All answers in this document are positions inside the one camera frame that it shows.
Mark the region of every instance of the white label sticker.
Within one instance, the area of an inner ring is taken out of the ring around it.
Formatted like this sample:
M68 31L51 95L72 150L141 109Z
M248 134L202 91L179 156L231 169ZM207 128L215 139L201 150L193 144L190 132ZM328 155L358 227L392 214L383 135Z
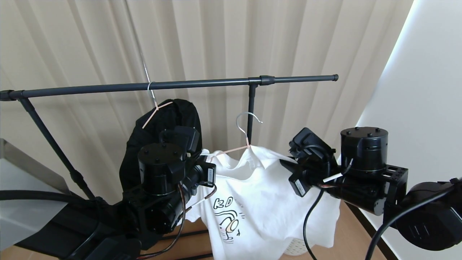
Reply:
M209 168L208 171L207 171L207 181L213 183L214 182L213 181L213 176L214 176L213 169Z
M300 195L305 195L305 189L303 188L302 184L300 183L300 180L295 181L295 186L297 186L298 191L300 192Z

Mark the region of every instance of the clothes hanger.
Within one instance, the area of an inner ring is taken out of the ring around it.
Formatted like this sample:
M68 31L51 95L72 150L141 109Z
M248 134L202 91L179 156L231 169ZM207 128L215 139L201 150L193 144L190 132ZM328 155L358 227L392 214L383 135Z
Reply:
M153 81L149 82L149 85L147 85L147 90L149 91L149 86L151 85L151 83L153 83ZM157 101L156 101L156 97L154 96L154 91L151 89L151 94L152 94L152 99L154 99L154 105L156 106L156 109L154 109L154 111L152 112L152 114L149 116L149 118L146 120L146 123L143 125L142 129L144 129L147 125L147 123L149 123L149 121L151 120L151 118L154 116L154 114L159 111L160 108L164 107L164 106L167 106L167 105L170 105L172 104L173 102L168 102L167 104L163 104L161 106L158 106L157 105Z
M261 123L261 124L263 123L262 121L260 121L260 120L258 119L258 117L257 117L254 113L251 113L251 112L242 112L242 113L240 113L240 114L236 117L236 126L237 126L237 128L239 128L239 130L241 130L241 131L245 134L245 142L246 142L246 145L245 145L245 146L242 146L242 147L234 148L234 149L231 149L231 150L219 152L217 155L227 154L227 153L234 152L234 151L238 151L238 150L241 150L241 149L250 148L249 137L247 136L247 132L244 131L244 129L242 129L242 128L239 126L239 117L241 117L241 115L243 115L243 114L249 114L249 115L255 117L255 119L257 119L257 121L258 121L259 123Z

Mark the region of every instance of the black garment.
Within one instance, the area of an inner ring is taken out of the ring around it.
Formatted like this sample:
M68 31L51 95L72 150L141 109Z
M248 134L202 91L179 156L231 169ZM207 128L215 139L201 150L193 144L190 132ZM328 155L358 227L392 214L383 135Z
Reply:
M119 178L124 191L141 184L138 152L145 145L160 142L159 134L161 131L165 129L173 130L175 126L182 125L195 127L199 134L201 134L199 114L193 103L183 99L168 99L160 105L171 101L173 104L159 109L144 129L142 129L143 125L155 108L136 120L135 128L127 141L127 150L125 151L125 156L119 170ZM196 152L198 151L202 151L201 135L199 135L199 142L196 149Z

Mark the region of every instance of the curtain fold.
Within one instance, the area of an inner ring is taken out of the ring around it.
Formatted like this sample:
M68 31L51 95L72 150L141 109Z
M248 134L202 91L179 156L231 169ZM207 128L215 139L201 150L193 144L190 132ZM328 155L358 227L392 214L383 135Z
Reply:
M1 89L259 75L338 74L337 82L256 90L253 144L286 153L303 127L339 148L389 58L412 0L188 0L0 2ZM204 147L242 146L236 116L246 86L157 90L201 117ZM31 100L90 188L121 199L118 168L135 120L153 107L147 91ZM1 137L63 175L82 194L18 102L0 104ZM245 127L246 117L241 118Z

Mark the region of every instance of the wooden floor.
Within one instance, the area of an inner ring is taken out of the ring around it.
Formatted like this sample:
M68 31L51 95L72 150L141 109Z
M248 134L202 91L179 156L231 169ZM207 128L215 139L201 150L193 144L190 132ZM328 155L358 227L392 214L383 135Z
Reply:
M205 225L197 221L187 223L183 233L205 230ZM335 231L335 242L333 248L314 246L313 253L319 260L349 260L363 259L371 237L364 230L350 209L342 202L340 205L340 218ZM170 240L160 241L147 252L156 252L168 246ZM156 260L174 260L191 257L212 252L208 234L192 235L181 238L178 243L169 251L158 257ZM18 247L10 247L1 252L1 260L56 260L56 258L35 253ZM311 257L306 253L300 256L283 255L280 260L306 260ZM384 255L376 248L373 260L386 260Z

